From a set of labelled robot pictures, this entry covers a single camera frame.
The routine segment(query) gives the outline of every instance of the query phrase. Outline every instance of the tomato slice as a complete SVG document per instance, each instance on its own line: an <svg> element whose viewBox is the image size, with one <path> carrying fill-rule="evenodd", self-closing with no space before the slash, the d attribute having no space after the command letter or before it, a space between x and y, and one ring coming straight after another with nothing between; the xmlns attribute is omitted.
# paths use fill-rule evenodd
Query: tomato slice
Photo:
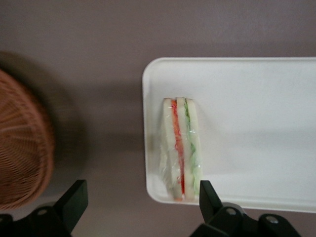
<svg viewBox="0 0 316 237"><path fill-rule="evenodd" d="M178 121L178 112L177 112L177 101L171 100L171 109L172 109L172 123L173 131L176 139L176 144L174 148L178 152L179 166L180 166L180 180L181 180L181 192L184 195L184 150L183 143L181 138L181 131Z"/></svg>

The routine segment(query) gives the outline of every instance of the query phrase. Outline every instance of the white tray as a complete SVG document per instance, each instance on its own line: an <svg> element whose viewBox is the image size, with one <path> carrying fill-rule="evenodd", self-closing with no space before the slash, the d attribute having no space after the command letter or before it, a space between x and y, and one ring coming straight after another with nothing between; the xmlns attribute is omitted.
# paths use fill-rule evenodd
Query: white tray
<svg viewBox="0 0 316 237"><path fill-rule="evenodd" d="M164 97L195 101L203 179L244 208L316 212L316 58L160 58L143 74L148 194L175 202L158 173Z"/></svg>

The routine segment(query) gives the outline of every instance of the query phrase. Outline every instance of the wrapped sandwich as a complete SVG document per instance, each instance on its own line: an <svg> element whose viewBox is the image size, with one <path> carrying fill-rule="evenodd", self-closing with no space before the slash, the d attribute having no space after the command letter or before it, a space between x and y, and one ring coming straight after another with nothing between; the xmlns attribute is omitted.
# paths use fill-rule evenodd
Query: wrapped sandwich
<svg viewBox="0 0 316 237"><path fill-rule="evenodd" d="M201 179L195 105L188 98L165 98L160 137L160 172L175 200L194 200Z"/></svg>

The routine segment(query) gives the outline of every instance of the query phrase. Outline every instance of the woven basket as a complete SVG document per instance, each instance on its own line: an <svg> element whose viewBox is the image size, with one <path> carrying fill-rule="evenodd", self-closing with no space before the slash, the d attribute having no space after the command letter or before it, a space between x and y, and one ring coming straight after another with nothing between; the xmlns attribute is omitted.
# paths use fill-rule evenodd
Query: woven basket
<svg viewBox="0 0 316 237"><path fill-rule="evenodd" d="M34 201L53 172L53 129L45 109L0 70L0 209Z"/></svg>

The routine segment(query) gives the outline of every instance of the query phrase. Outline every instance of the tabletop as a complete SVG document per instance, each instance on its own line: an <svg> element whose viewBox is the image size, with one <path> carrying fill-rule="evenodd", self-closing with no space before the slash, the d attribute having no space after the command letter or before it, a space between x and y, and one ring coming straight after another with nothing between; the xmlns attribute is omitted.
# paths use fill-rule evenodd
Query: tabletop
<svg viewBox="0 0 316 237"><path fill-rule="evenodd" d="M56 161L38 201L12 214L86 179L89 205L75 237L185 237L203 222L198 206L158 203L146 192L142 73L152 60L316 56L316 3L307 0L0 0L0 9L0 63L62 88L68 104L52 101L66 128L80 117L85 134ZM246 212L277 213L302 236L316 233L312 213Z"/></svg>

